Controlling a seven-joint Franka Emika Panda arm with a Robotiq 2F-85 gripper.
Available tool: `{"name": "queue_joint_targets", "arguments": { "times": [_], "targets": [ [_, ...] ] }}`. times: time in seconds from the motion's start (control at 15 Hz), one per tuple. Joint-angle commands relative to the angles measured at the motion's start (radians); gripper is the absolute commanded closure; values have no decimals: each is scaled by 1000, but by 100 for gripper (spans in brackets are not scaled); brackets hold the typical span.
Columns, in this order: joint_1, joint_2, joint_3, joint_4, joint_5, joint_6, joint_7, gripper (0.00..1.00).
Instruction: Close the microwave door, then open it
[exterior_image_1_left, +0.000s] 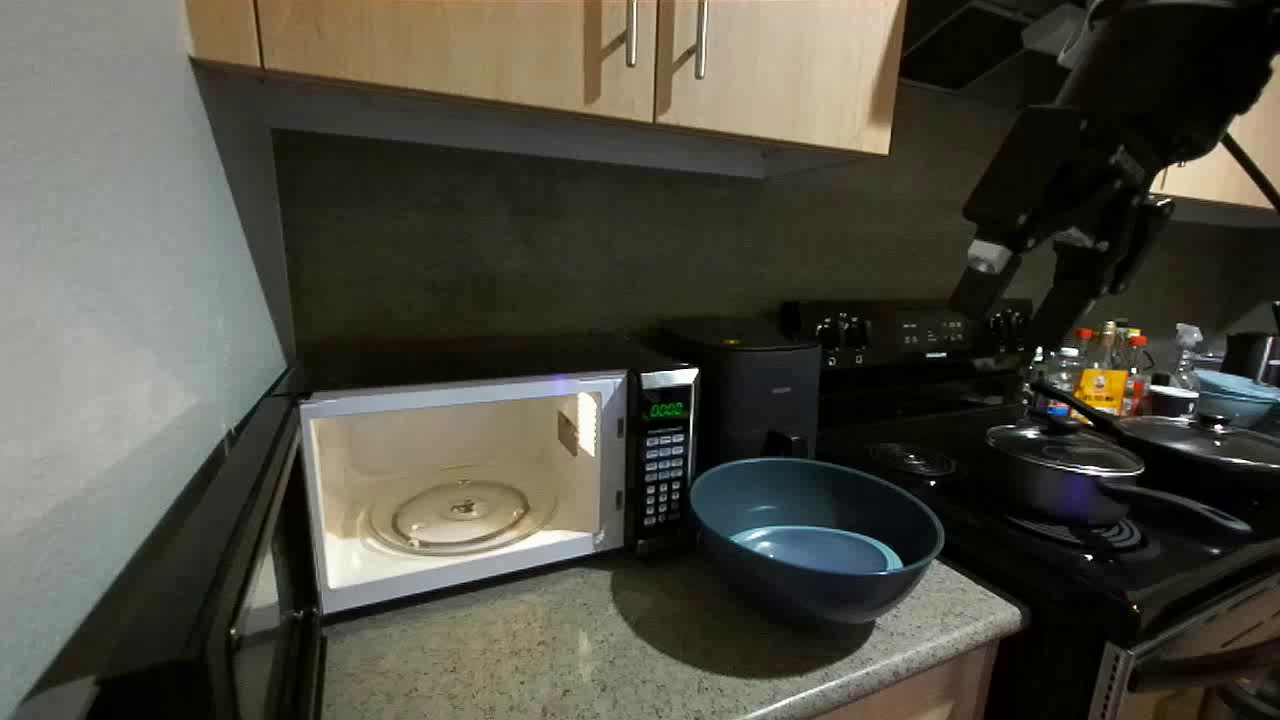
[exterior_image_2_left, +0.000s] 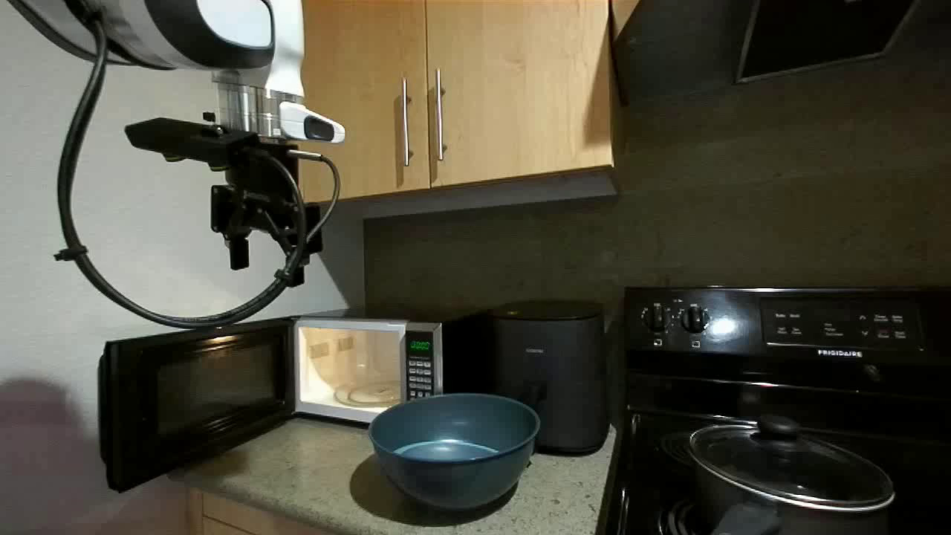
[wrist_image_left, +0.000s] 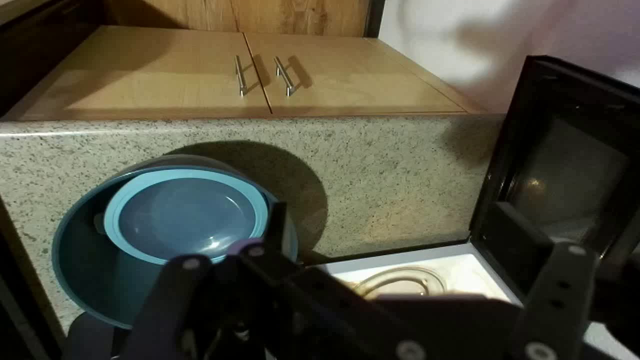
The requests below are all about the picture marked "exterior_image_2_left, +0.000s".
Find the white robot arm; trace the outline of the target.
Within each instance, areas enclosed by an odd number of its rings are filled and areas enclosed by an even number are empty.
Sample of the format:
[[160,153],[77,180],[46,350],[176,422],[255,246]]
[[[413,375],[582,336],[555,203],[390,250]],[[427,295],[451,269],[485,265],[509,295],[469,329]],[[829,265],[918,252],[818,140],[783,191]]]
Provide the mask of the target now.
[[295,198],[301,142],[341,142],[344,127],[303,104],[303,0],[8,0],[60,51],[106,64],[194,69],[216,84],[205,121],[147,118],[126,127],[133,148],[199,159],[227,174],[210,192],[210,228],[234,269],[246,235],[267,231],[286,252],[286,284],[303,280],[317,222]]

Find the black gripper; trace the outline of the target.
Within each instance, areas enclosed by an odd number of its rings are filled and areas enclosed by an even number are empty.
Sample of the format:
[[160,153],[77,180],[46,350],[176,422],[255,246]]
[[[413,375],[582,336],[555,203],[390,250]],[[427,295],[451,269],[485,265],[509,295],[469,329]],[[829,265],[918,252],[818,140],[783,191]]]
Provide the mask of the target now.
[[210,188],[210,228],[228,243],[228,266],[249,266],[249,231],[267,231],[286,259],[286,284],[307,283],[310,250],[320,246],[320,208],[298,191],[298,156],[288,145],[242,145],[227,159],[227,180]]

